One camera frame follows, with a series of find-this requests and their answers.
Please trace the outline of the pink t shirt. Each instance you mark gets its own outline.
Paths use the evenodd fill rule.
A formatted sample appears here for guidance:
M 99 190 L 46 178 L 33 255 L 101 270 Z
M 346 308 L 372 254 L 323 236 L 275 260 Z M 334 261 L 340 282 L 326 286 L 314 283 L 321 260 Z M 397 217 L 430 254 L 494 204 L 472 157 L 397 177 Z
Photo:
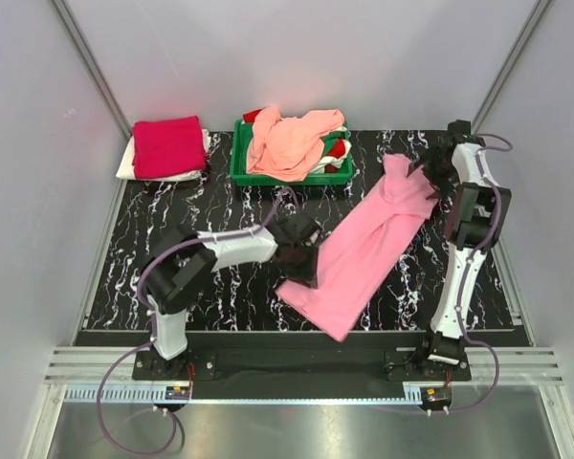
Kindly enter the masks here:
M 319 247 L 318 286 L 285 281 L 277 296 L 341 342 L 431 217 L 436 202 L 423 172 L 402 154 L 386 155 L 384 175 Z

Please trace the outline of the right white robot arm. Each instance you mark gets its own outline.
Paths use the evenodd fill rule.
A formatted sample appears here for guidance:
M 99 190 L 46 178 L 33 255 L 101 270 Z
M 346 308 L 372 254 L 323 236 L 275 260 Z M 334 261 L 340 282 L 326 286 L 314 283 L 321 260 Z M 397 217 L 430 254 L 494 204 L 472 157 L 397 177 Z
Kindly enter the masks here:
M 465 348 L 472 341 L 466 321 L 475 283 L 498 242 L 512 199 L 511 190 L 493 177 L 486 153 L 511 149 L 508 141 L 503 146 L 486 144 L 481 135 L 472 132 L 468 120 L 454 120 L 440 143 L 408 168 L 409 175 L 423 173 L 434 190 L 433 197 L 455 190 L 445 230 L 449 262 L 444 286 L 427 336 L 414 355 L 416 370 L 424 378 L 436 379 L 448 369 L 467 365 Z

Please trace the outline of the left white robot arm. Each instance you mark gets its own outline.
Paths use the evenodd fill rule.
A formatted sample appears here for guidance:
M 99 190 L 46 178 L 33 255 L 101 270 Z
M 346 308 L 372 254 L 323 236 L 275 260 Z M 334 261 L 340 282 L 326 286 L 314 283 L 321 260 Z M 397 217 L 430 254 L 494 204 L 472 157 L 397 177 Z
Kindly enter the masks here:
M 145 261 L 136 292 L 151 316 L 154 367 L 169 379 L 186 371 L 188 307 L 213 273 L 271 262 L 286 279 L 315 288 L 319 236 L 319 224 L 305 213 L 223 232 L 174 228 Z

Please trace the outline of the green plastic bin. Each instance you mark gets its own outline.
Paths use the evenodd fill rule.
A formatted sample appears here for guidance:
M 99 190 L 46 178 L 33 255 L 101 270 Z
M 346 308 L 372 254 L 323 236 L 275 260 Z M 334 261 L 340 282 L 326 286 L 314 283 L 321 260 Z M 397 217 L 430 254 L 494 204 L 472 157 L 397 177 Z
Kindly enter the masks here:
M 232 158 L 230 176 L 238 186 L 282 186 L 284 182 L 273 177 L 247 173 L 247 151 L 253 138 L 253 125 L 237 120 L 232 139 Z M 345 124 L 341 129 L 324 136 L 325 157 L 303 181 L 290 182 L 292 186 L 342 186 L 354 174 L 354 165 L 350 153 L 350 131 Z

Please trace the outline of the folded magenta t shirt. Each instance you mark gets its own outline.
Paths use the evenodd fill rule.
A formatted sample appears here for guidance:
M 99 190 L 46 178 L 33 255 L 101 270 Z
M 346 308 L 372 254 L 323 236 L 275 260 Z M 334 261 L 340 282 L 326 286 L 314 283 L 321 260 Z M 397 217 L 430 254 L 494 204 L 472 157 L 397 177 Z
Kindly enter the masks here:
M 160 179 L 206 169 L 208 155 L 197 116 L 137 121 L 132 134 L 134 175 L 139 180 Z

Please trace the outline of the folded white t shirt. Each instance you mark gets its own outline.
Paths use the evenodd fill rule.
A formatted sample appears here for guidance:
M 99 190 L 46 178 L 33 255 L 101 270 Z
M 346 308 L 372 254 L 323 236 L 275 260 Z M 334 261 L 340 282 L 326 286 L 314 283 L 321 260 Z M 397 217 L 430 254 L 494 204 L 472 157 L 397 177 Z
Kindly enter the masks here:
M 202 130 L 203 146 L 206 153 L 209 152 L 210 148 L 210 132 L 207 129 Z M 126 181 L 137 181 L 134 173 L 134 156 L 135 156 L 135 140 L 131 137 L 126 145 L 123 156 L 121 158 L 121 163 L 119 165 L 116 177 L 120 180 Z M 182 174 L 177 174 L 168 177 L 154 178 L 154 182 L 186 182 L 198 179 L 202 176 L 202 170 L 195 170 L 190 172 L 185 172 Z

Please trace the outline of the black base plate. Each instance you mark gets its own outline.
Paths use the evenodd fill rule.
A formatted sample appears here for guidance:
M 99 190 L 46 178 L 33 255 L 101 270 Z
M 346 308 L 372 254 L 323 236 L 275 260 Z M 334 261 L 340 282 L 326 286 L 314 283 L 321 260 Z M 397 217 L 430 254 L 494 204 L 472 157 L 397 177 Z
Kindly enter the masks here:
M 466 382 L 467 363 L 425 363 L 422 332 L 353 332 L 336 342 L 321 332 L 188 333 L 172 360 L 137 353 L 136 381 L 192 383 L 196 399 L 389 399 L 403 383 Z

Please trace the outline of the right corner post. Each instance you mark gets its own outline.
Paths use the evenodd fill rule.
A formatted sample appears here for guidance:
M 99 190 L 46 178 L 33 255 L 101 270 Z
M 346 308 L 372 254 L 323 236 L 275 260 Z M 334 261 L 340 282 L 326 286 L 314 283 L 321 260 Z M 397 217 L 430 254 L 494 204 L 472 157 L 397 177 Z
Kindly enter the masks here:
M 515 71 L 520 59 L 527 50 L 530 41 L 533 39 L 537 29 L 554 3 L 554 0 L 537 0 L 534 3 L 532 10 L 530 10 L 512 47 L 503 60 L 491 87 L 487 91 L 486 96 L 474 116 L 472 121 L 472 130 L 474 132 L 477 132 L 480 129 L 483 122 L 488 117 L 500 96 L 501 91 L 508 82 L 511 74 Z

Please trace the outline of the corner post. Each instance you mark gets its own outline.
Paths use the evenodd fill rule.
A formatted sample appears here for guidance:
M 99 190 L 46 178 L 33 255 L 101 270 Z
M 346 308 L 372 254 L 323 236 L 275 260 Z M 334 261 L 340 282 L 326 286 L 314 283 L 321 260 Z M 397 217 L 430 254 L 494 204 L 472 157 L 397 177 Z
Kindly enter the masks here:
M 491 87 L 487 91 L 486 96 L 474 116 L 472 121 L 472 130 L 474 132 L 477 132 L 480 129 L 483 122 L 488 117 L 500 96 L 501 91 L 508 82 L 511 74 L 515 71 L 520 59 L 527 50 L 530 41 L 533 39 L 537 29 L 554 3 L 554 0 L 537 0 L 534 3 L 532 10 L 530 10 L 512 47 L 503 60 Z
M 113 122 L 118 127 L 121 135 L 128 140 L 131 136 L 130 124 L 104 76 L 94 56 L 93 50 L 84 36 L 83 30 L 78 24 L 68 2 L 64 0 L 49 0 L 48 4 L 75 49 L 85 71 L 91 78 Z

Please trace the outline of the aluminium rail frame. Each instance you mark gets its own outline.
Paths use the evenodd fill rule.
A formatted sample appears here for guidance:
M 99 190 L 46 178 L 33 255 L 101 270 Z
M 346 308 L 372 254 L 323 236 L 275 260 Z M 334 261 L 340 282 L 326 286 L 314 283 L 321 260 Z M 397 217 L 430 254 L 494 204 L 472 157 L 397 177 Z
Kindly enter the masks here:
M 62 347 L 44 378 L 31 458 L 574 458 L 574 415 L 552 350 L 468 352 L 471 377 L 432 414 L 423 385 L 389 399 L 202 399 L 152 409 L 122 347 Z

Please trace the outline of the left corner post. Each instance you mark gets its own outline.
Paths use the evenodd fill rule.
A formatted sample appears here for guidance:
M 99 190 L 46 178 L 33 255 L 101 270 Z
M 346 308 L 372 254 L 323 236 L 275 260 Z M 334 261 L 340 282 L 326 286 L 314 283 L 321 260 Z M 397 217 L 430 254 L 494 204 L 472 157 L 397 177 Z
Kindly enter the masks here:
M 93 50 L 84 36 L 83 30 L 78 24 L 68 2 L 64 0 L 49 0 L 48 4 L 75 49 L 85 71 L 91 78 L 113 122 L 118 127 L 121 135 L 128 140 L 131 136 L 130 124 L 104 76 L 94 56 Z

